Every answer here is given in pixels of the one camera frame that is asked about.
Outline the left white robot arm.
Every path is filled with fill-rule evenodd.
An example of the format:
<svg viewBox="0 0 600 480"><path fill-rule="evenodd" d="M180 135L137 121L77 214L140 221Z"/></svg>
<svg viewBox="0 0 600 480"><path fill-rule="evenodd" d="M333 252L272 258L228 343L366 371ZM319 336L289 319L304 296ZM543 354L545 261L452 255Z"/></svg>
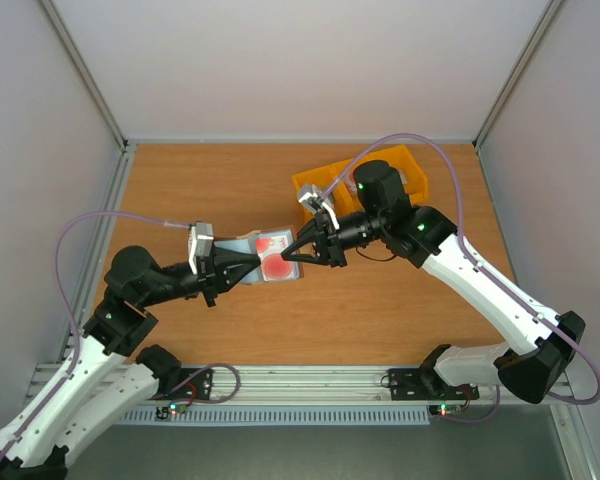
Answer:
<svg viewBox="0 0 600 480"><path fill-rule="evenodd" d="M197 296L213 306L260 264L256 254L217 246L193 264L167 267L141 246L120 250L71 353L0 430L0 479L63 479L84 448L135 404L189 386L192 377L173 354L139 346L157 323L148 307Z"/></svg>

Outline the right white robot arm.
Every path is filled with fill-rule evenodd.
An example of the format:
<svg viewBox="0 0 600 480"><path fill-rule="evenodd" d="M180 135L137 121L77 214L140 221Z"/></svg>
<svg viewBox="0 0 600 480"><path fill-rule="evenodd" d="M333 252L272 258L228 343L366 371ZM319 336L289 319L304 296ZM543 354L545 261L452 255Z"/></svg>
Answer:
<svg viewBox="0 0 600 480"><path fill-rule="evenodd" d="M361 210L337 216L314 185L297 199L313 217L282 257L286 261L344 267L346 251L379 240L392 254L437 278L478 311L501 334L501 344L436 347L419 367L432 398L465 384L503 386L538 404L574 357L585 329L573 311L563 314L527 296L487 262L439 210L410 202L398 171L372 160L353 172Z"/></svg>

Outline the brown leather card holder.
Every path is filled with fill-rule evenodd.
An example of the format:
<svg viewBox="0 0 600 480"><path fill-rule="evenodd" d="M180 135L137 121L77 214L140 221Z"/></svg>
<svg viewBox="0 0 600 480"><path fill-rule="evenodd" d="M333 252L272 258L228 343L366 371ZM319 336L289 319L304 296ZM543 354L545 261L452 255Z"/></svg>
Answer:
<svg viewBox="0 0 600 480"><path fill-rule="evenodd" d="M230 251L256 254L261 264L241 280L242 284L253 285L299 280L302 267L297 262L286 261L281 253L295 239L292 228L252 231L239 237L221 238L214 245Z"/></svg>

